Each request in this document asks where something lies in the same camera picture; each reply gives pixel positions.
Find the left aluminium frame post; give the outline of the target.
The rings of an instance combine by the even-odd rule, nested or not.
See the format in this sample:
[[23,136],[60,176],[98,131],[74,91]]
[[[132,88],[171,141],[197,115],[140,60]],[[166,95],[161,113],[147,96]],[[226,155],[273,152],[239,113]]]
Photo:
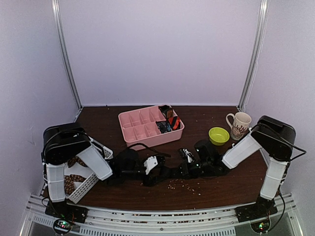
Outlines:
[[74,97],[76,106],[77,106],[78,110],[81,110],[83,108],[83,106],[82,106],[81,100],[79,98],[77,86],[75,84],[72,68],[70,65],[68,51],[66,48],[66,41],[65,41],[65,37],[64,37],[62,18],[61,18],[61,12],[60,12],[60,1],[59,0],[51,0],[51,4],[52,4],[52,11],[53,11],[53,16],[54,16],[54,20],[55,20],[56,29],[57,29],[57,34],[58,34],[58,39],[59,39],[59,44],[60,44],[60,48],[61,48],[61,54],[62,54],[62,59],[63,59],[63,64],[64,64],[67,80],[69,82],[70,90],[71,90],[72,95]]

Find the aluminium front rail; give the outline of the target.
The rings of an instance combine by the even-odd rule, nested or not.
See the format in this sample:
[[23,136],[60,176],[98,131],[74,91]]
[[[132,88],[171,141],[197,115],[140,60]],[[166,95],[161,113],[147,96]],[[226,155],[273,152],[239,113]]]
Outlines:
[[296,204],[290,194],[275,199],[276,214],[240,222],[234,206],[180,211],[87,209],[86,221],[75,223],[70,236],[258,236],[257,227],[270,222],[269,236],[303,236]]

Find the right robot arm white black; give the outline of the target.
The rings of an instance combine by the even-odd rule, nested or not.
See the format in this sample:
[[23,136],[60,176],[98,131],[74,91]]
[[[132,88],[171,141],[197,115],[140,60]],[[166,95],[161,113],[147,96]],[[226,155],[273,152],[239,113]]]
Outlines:
[[249,130],[236,144],[220,155],[216,149],[217,141],[200,140],[194,148],[199,159],[194,160],[189,151],[181,150],[187,159],[179,166],[179,176],[182,178],[198,178],[226,175],[245,159],[258,151],[268,153],[270,160],[265,179],[252,206],[252,212],[257,217],[264,216],[270,209],[276,193],[286,178],[293,151],[296,149],[302,155],[306,151],[295,143],[295,129],[269,116],[262,116],[257,124]]

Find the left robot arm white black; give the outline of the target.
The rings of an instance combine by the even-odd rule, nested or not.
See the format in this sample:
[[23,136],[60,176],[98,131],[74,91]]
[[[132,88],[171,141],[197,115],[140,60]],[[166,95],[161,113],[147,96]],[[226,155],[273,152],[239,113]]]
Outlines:
[[139,178],[144,185],[153,186],[157,179],[152,179],[150,172],[162,167],[168,156],[154,149],[154,156],[140,162],[137,151],[128,147],[114,157],[110,149],[88,136],[77,122],[46,128],[43,141],[43,176],[48,186],[51,209],[59,218],[67,218],[71,213],[70,206],[65,203],[66,196],[85,192],[87,182],[81,174],[66,175],[65,168],[72,169],[79,163],[107,185],[123,183],[127,178]]

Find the brown patterned necktie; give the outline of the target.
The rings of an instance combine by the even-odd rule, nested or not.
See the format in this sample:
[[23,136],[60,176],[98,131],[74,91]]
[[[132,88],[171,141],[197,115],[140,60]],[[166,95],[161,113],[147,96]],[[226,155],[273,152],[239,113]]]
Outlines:
[[[82,167],[87,167],[87,165],[77,156],[73,157],[67,162],[67,167],[71,168],[75,164],[79,164]],[[86,180],[85,177],[76,175],[76,174],[70,174],[64,176],[64,191],[67,195],[71,195],[75,190],[75,182],[84,182]]]

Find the rolled orange black tie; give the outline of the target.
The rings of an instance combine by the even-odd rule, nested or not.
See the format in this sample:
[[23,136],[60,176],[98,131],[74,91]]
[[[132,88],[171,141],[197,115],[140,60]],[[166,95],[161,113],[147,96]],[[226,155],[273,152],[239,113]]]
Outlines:
[[181,128],[181,120],[178,116],[169,117],[167,121],[173,131],[179,130]]

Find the aluminium frame post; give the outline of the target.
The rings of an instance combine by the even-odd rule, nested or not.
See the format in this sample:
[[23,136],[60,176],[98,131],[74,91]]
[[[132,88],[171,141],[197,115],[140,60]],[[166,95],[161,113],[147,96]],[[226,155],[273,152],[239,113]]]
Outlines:
[[60,48],[61,48],[61,54],[62,54],[62,59],[63,59],[63,64],[64,64],[67,80],[69,82],[70,90],[71,90],[72,95],[74,97],[76,106],[77,106],[78,110],[81,110],[83,108],[83,106],[82,106],[81,100],[79,98],[77,86],[75,84],[72,68],[70,65],[68,51],[66,48],[66,41],[65,41],[65,37],[64,37],[62,18],[61,18],[61,12],[60,12],[60,1],[59,0],[51,0],[51,4],[52,4],[52,11],[53,11],[53,16],[54,16],[54,20],[55,20],[56,29],[57,29],[57,34],[58,34],[58,39],[59,39],[59,44],[60,44]]
[[240,111],[245,111],[246,105],[248,103],[249,96],[253,87],[255,74],[258,67],[258,64],[257,64],[258,57],[262,48],[264,34],[265,34],[268,7],[269,7],[268,0],[260,1],[260,9],[259,9],[258,21],[257,21],[257,26],[256,26],[254,44],[253,44],[253,49],[252,49],[252,55],[251,55],[251,59],[249,63],[249,68],[247,71],[247,76],[245,79],[245,84],[244,84],[241,98],[238,104],[238,109]]

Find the pink divided organizer tray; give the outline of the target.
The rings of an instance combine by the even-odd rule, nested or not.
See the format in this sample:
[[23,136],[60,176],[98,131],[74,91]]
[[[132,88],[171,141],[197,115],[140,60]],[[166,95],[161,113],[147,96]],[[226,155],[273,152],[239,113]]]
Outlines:
[[[178,116],[173,107],[172,109],[174,116]],[[118,119],[126,145],[135,150],[143,149],[144,147],[141,144],[154,147],[179,140],[185,128],[184,123],[180,119],[181,128],[179,130],[161,134],[156,121],[166,121],[167,119],[163,116],[158,106],[122,112],[118,115]]]

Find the white patterned mug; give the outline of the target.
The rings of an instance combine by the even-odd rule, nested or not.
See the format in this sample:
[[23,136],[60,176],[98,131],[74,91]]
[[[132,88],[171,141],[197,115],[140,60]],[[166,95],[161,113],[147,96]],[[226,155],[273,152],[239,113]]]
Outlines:
[[231,129],[230,137],[236,141],[245,135],[252,121],[251,116],[244,112],[229,113],[225,119]]

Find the right aluminium frame post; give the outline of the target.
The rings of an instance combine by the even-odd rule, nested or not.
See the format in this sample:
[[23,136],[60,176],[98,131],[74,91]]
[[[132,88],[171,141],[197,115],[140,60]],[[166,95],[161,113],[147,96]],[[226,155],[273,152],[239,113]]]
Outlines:
[[268,0],[260,1],[260,9],[259,9],[258,21],[257,21],[257,26],[256,26],[254,44],[253,44],[253,49],[252,49],[252,55],[251,55],[251,59],[249,63],[249,68],[247,71],[247,76],[245,79],[245,84],[244,84],[241,98],[238,104],[238,109],[240,111],[245,111],[246,105],[248,103],[249,96],[253,87],[255,74],[258,67],[258,64],[257,64],[258,57],[262,48],[264,34],[265,34],[268,7],[269,7]]

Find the rolled brown tie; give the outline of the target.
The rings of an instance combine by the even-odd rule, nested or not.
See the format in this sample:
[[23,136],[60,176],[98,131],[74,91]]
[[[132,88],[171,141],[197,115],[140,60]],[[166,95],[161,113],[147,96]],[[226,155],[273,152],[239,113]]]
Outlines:
[[158,106],[159,110],[166,119],[169,119],[174,116],[172,107],[168,105]]

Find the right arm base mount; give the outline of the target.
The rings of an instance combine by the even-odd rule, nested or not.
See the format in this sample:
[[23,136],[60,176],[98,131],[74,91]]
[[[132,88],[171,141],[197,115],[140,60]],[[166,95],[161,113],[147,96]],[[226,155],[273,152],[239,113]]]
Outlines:
[[278,209],[276,206],[274,206],[274,203],[254,203],[251,205],[236,207],[235,212],[238,222],[241,223],[276,214],[278,212]]

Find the black necktie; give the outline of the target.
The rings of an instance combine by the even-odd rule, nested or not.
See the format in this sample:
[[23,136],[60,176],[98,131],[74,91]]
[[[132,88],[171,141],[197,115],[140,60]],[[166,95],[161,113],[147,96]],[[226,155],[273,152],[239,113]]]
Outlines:
[[201,166],[193,165],[179,166],[177,168],[169,168],[166,166],[161,167],[157,176],[151,174],[145,175],[143,178],[143,185],[146,187],[152,187],[161,183],[167,179],[195,179],[202,177],[217,177],[224,176],[229,173],[227,168],[214,167],[214,166]]

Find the white perforated plastic basket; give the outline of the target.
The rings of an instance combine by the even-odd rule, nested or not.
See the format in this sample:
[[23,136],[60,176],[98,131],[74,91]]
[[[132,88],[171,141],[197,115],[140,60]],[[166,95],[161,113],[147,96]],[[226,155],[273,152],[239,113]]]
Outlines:
[[[92,139],[92,144],[94,145],[95,149],[99,152],[105,163],[108,165],[109,170],[105,170],[105,179],[109,178],[113,171],[110,168],[107,161],[113,159],[113,152],[111,149],[107,148],[103,144],[99,143],[98,141]],[[84,182],[75,182],[75,190],[71,195],[67,195],[65,193],[65,198],[72,201],[73,203],[78,203],[90,190],[91,188],[101,179],[97,177],[92,169],[87,167],[82,167],[79,164],[75,164],[73,167],[68,168],[67,163],[65,164],[64,168],[64,175],[76,174],[86,178]]]

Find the green plastic bowl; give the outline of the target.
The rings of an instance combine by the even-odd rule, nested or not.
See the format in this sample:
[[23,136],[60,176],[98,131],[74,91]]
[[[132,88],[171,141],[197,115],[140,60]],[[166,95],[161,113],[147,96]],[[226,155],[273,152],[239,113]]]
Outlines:
[[210,142],[216,146],[223,146],[230,139],[227,130],[221,127],[213,127],[209,130]]

